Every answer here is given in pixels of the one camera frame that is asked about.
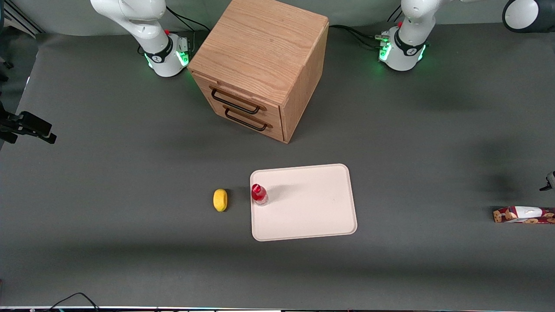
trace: cardboard box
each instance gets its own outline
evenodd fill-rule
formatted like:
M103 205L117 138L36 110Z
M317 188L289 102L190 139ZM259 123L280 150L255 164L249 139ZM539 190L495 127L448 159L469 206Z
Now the cardboard box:
M509 206L493 211L496 223L555 224L555 208Z

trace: metal bracket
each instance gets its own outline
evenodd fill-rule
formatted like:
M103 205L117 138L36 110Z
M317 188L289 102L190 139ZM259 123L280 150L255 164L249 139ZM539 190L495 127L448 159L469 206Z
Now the metal bracket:
M17 134L31 135L47 143L54 144L57 136L50 132L52 125L38 118L30 112L15 115L6 112L0 102L0 139L8 143L15 143Z

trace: red bottle cap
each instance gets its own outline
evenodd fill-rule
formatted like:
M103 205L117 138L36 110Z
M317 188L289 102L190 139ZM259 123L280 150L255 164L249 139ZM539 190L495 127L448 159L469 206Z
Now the red bottle cap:
M254 184L250 194L254 200L262 200L264 199L264 196L266 196L266 189L258 184Z

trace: wooden cabinet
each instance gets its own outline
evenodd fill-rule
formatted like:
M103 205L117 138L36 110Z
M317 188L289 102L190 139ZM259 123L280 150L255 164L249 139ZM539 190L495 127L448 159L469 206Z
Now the wooden cabinet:
M233 0L189 64L214 112L288 143L322 76L325 16Z

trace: cabinet top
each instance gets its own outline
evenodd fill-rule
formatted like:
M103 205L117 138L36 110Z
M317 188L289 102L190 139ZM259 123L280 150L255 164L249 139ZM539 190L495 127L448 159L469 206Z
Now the cabinet top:
M328 24L275 0L233 0L189 69L281 104Z

